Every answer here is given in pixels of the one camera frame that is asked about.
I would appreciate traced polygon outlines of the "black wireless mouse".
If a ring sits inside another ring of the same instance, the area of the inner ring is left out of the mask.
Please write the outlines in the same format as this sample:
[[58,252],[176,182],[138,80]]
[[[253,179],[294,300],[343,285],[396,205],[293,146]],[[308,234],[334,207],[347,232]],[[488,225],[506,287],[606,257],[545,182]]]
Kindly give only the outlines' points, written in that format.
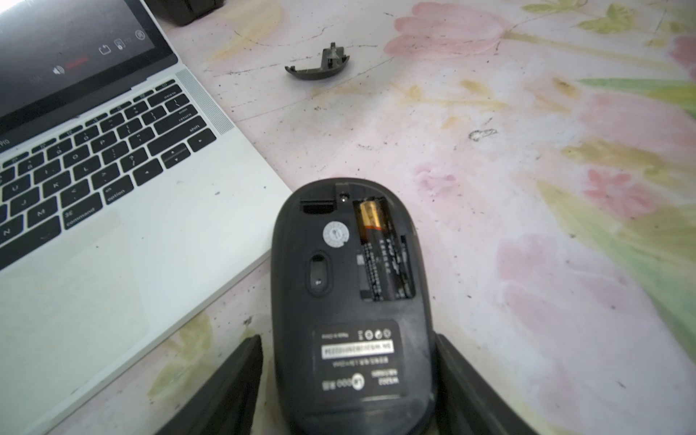
[[388,188],[322,179],[282,206],[271,249],[275,380],[294,434],[422,434],[437,398],[415,224]]

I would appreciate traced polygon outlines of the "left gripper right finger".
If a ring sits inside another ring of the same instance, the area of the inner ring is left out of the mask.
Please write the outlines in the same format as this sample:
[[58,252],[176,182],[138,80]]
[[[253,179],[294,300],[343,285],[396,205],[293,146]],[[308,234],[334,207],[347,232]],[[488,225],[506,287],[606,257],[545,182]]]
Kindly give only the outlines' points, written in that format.
[[441,434],[537,435],[464,358],[451,341],[436,335]]

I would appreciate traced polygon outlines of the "black mouse battery cover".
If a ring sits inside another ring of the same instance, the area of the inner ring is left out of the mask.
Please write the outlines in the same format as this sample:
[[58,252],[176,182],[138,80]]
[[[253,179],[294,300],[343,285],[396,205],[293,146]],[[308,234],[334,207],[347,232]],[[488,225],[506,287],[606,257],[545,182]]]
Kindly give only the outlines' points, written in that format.
[[344,47],[331,43],[323,50],[319,67],[298,70],[295,65],[290,65],[285,70],[301,81],[320,81],[340,74],[349,61],[350,56],[344,52]]

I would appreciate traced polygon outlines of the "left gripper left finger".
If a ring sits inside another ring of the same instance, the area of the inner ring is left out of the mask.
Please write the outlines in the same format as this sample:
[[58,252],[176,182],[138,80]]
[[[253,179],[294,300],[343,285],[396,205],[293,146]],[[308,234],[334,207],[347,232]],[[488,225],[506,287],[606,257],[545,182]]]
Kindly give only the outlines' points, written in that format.
[[250,434],[264,355],[260,335],[248,337],[160,434]]

